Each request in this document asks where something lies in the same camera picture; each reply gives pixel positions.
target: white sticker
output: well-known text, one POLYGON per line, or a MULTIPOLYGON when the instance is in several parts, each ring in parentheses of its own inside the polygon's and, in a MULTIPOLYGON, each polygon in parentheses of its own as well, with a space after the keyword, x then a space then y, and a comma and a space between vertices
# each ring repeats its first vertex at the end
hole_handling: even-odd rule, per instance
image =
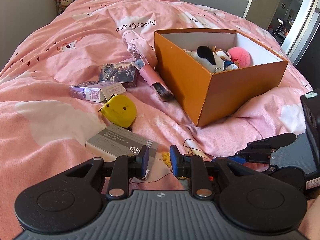
POLYGON ((304 96, 309 99, 309 98, 314 98, 314 97, 316 97, 317 95, 318 95, 318 93, 310 92, 310 93, 308 93, 308 94, 305 94, 304 96))
POLYGON ((320 186, 320 177, 306 182, 306 189, 320 186))
POLYGON ((120 94, 126 92, 127 90, 125 90, 125 88, 123 87, 123 85, 121 83, 115 83, 113 85, 101 88, 101 91, 102 91, 103 95, 105 96, 105 98, 107 100, 109 100, 112 95, 120 95, 120 94))
POLYGON ((130 151, 132 151, 133 153, 139 153, 140 150, 137 147, 130 147, 130 151))

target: purple box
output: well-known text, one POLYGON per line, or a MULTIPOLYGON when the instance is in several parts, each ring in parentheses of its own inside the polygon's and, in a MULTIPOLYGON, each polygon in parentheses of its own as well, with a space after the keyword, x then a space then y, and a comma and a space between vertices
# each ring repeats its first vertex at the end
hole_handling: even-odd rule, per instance
POLYGON ((88 81, 70 86, 71 97, 94 102, 103 102, 124 92, 126 90, 120 82, 88 81))

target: pink duvet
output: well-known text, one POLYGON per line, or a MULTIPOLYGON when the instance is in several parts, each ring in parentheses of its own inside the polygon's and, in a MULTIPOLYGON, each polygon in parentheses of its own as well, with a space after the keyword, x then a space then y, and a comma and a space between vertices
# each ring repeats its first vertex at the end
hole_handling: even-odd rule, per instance
MULTIPOLYGON (((27 37, 0 72, 0 239, 10 240, 21 231, 14 201, 23 189, 94 157, 84 143, 108 122, 98 113, 99 104, 70 98, 69 85, 98 80, 102 64, 129 59, 121 40, 129 28, 152 46, 159 29, 241 29, 285 56, 268 32, 220 10, 179 0, 76 0, 27 37)), ((184 152, 182 143, 193 139, 209 155, 228 156, 249 141, 304 132, 299 97, 310 90, 289 64, 278 88, 203 128, 195 127, 176 101, 159 101, 141 78, 127 95, 138 111, 133 132, 158 142, 159 152, 172 144, 184 152)), ((182 189, 157 159, 147 181, 132 179, 130 185, 182 189)), ((302 231, 317 235, 319 229, 310 221, 304 221, 302 231)))

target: printed label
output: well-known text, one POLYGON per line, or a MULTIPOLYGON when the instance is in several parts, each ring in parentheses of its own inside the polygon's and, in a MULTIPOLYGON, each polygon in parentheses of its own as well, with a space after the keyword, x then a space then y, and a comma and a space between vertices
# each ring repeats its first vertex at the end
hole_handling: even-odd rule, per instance
POLYGON ((92 99, 100 99, 99 91, 91 91, 91 97, 92 99))
POLYGON ((156 20, 149 20, 145 23, 144 22, 142 22, 142 23, 137 22, 137 23, 124 24, 124 25, 120 26, 119 28, 117 28, 117 32, 122 31, 126 28, 131 28, 134 30, 138 27, 147 27, 147 25, 149 25, 149 24, 156 25, 156 20))
POLYGON ((132 151, 133 153, 139 153, 140 150, 137 147, 130 147, 130 151, 132 151))
POLYGON ((305 88, 312 90, 311 87, 306 82, 304 82, 303 80, 300 80, 300 82, 302 83, 302 85, 304 85, 305 88))
POLYGON ((119 95, 126 92, 127 90, 125 90, 121 83, 116 83, 111 86, 101 88, 101 91, 105 98, 109 100, 112 95, 119 95))
POLYGON ((320 177, 306 182, 306 189, 320 186, 320 177))

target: stuffed toy pile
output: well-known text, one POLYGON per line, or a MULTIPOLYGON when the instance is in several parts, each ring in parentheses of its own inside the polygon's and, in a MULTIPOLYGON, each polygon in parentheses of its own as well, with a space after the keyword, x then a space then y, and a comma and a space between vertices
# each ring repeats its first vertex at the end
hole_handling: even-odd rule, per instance
POLYGON ((185 52, 198 61, 210 73, 219 73, 222 71, 245 68, 251 65, 249 52, 244 48, 234 47, 228 51, 222 49, 210 49, 207 46, 200 46, 197 51, 185 52))

